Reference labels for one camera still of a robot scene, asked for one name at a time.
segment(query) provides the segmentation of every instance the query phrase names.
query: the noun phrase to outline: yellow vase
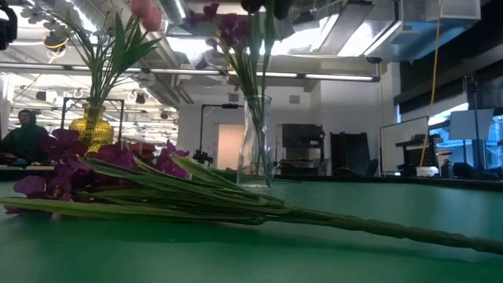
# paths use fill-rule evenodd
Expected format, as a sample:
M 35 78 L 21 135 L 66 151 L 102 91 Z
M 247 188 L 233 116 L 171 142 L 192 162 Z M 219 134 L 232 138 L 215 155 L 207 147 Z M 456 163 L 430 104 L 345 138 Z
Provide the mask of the yellow vase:
M 84 116 L 70 123 L 69 130 L 80 133 L 79 140 L 89 146 L 89 152 L 97 152 L 103 145 L 113 143 L 113 127 L 103 120 L 105 107 L 84 105 Z

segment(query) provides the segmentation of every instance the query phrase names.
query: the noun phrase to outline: green table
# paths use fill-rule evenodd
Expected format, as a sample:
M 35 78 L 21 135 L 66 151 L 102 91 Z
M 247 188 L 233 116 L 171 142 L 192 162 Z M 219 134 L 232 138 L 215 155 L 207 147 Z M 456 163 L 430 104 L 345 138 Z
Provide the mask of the green table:
M 13 195 L 12 183 L 0 195 Z M 270 191 L 305 207 L 503 239 L 503 194 L 304 182 Z M 338 229 L 0 213 L 0 282 L 503 282 L 503 257 Z

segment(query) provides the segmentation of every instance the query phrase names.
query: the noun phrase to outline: glass vase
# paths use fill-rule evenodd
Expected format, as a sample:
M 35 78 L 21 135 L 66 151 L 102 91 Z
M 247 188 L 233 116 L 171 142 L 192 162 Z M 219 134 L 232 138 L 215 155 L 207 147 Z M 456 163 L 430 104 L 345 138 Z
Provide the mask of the glass vase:
M 113 127 L 103 120 L 105 107 L 84 105 L 84 116 L 70 123 L 69 130 L 80 133 L 79 140 L 89 146 L 89 152 L 97 152 L 103 145 L 113 143 Z
M 273 150 L 269 140 L 271 98 L 244 99 L 244 137 L 237 165 L 237 184 L 248 188 L 270 188 L 274 181 Z

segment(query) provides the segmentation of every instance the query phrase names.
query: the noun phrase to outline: pink tulip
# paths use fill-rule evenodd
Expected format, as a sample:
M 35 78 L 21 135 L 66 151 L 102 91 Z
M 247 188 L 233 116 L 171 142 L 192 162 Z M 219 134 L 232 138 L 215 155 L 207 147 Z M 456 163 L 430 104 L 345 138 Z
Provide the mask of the pink tulip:
M 143 27 L 147 31 L 158 31 L 160 30 L 160 22 L 163 19 L 163 14 L 157 7 L 150 7 L 149 16 L 143 19 Z
M 132 0 L 131 11 L 135 16 L 145 19 L 150 14 L 150 0 Z

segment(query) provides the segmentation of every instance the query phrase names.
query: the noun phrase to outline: person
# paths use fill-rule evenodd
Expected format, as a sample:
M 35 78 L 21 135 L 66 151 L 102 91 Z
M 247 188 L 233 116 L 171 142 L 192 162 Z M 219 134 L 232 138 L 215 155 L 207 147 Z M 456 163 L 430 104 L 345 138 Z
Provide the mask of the person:
M 17 114 L 21 127 L 12 130 L 2 140 L 2 151 L 26 159 L 29 162 L 45 162 L 47 155 L 41 150 L 39 138 L 49 133 L 38 126 L 37 117 L 30 110 L 21 110 Z

